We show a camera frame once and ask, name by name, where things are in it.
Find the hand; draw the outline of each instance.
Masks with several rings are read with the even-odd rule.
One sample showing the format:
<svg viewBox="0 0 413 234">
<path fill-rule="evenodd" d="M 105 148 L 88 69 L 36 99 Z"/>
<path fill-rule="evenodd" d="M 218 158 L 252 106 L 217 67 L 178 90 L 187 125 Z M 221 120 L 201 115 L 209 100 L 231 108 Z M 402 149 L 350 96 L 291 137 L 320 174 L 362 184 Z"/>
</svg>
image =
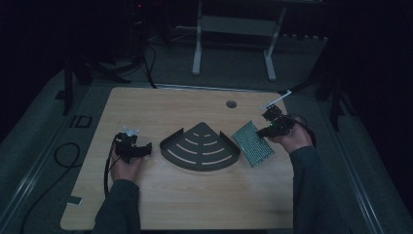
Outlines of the hand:
<svg viewBox="0 0 413 234">
<path fill-rule="evenodd" d="M 276 136 L 268 138 L 268 140 L 281 144 L 288 154 L 291 154 L 301 147 L 313 145 L 310 135 L 299 124 L 295 124 L 287 136 Z"/>
<path fill-rule="evenodd" d="M 110 174 L 113 181 L 116 179 L 127 179 L 132 182 L 136 182 L 137 175 L 139 173 L 139 166 L 143 161 L 143 158 L 137 158 L 136 160 L 131 160 L 130 164 L 127 164 L 119 155 L 115 152 L 116 145 L 114 145 L 111 153 L 111 163 L 113 165 Z"/>
</svg>

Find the sleeve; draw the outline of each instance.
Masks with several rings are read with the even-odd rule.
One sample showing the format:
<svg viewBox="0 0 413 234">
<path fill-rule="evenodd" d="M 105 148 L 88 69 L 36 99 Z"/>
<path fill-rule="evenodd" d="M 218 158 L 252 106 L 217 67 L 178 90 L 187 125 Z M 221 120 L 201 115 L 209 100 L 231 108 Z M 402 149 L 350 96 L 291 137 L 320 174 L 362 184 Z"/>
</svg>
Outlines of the sleeve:
<svg viewBox="0 0 413 234">
<path fill-rule="evenodd" d="M 138 198 L 138 186 L 129 180 L 116 180 L 94 219 L 92 233 L 140 233 Z"/>
<path fill-rule="evenodd" d="M 302 147 L 292 152 L 290 159 L 294 233 L 351 233 L 316 149 Z"/>
</svg>

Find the black quarter-circle tray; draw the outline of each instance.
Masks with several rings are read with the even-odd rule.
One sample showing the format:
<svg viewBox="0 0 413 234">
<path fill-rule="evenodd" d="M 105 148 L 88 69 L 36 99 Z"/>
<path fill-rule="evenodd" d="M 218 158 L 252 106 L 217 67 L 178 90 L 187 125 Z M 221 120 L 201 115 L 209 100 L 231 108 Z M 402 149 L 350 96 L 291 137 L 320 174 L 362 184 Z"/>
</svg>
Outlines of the black quarter-circle tray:
<svg viewBox="0 0 413 234">
<path fill-rule="evenodd" d="M 241 150 L 222 132 L 218 135 L 201 122 L 186 133 L 180 129 L 161 141 L 161 153 L 178 167 L 210 172 L 236 163 Z"/>
</svg>

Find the wooden tabletop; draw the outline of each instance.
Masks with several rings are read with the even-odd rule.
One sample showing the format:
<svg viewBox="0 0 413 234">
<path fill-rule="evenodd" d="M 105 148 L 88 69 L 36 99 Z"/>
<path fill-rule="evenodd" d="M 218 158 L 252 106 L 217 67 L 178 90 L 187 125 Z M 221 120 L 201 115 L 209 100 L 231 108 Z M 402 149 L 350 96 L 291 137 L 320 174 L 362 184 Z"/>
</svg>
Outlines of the wooden tabletop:
<svg viewBox="0 0 413 234">
<path fill-rule="evenodd" d="M 261 105 L 278 94 L 233 91 L 115 88 L 101 116 L 72 196 L 61 219 L 66 230 L 88 230 L 103 200 L 103 171 L 113 137 L 123 126 L 138 128 L 137 145 L 152 142 L 137 184 L 142 229 L 268 229 L 292 227 L 293 171 L 287 153 L 252 168 L 243 154 L 234 165 L 213 172 L 179 168 L 161 154 L 160 142 L 201 122 L 231 137 L 248 121 L 269 123 Z M 236 108 L 226 105 L 236 102 Z M 286 113 L 281 102 L 277 106 Z"/>
</svg>

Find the round hole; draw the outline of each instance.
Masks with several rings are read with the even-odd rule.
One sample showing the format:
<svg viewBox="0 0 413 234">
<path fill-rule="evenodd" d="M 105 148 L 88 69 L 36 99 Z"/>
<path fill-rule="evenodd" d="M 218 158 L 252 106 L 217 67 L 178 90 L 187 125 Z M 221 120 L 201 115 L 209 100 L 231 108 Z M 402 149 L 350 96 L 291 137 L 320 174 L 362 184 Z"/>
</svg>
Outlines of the round hole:
<svg viewBox="0 0 413 234">
<path fill-rule="evenodd" d="M 237 107 L 237 103 L 234 100 L 228 100 L 227 101 L 227 106 L 229 108 L 235 108 L 235 107 Z"/>
</svg>

